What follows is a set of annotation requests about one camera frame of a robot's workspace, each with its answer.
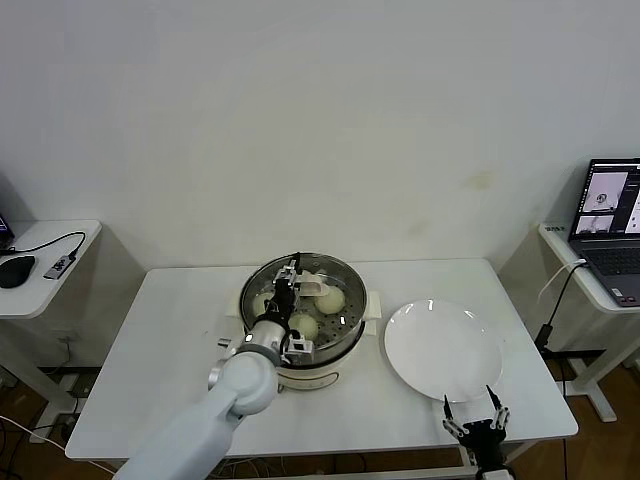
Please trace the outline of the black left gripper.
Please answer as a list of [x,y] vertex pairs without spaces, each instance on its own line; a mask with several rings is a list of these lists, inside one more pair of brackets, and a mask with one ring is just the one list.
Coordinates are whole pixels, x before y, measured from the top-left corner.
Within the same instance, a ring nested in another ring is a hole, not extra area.
[[264,319],[287,326],[298,302],[297,278],[302,274],[301,253],[296,252],[277,272],[273,284],[274,295],[267,302]]

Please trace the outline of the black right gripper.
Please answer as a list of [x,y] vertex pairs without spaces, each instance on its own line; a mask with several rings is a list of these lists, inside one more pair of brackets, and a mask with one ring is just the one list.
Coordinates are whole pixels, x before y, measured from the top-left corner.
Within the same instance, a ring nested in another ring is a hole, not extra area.
[[473,453],[479,468],[504,468],[505,457],[500,445],[506,438],[505,429],[510,410],[502,404],[489,385],[486,389],[495,410],[493,420],[478,420],[460,425],[453,416],[447,395],[444,395],[443,427],[452,437],[460,438],[460,444]]

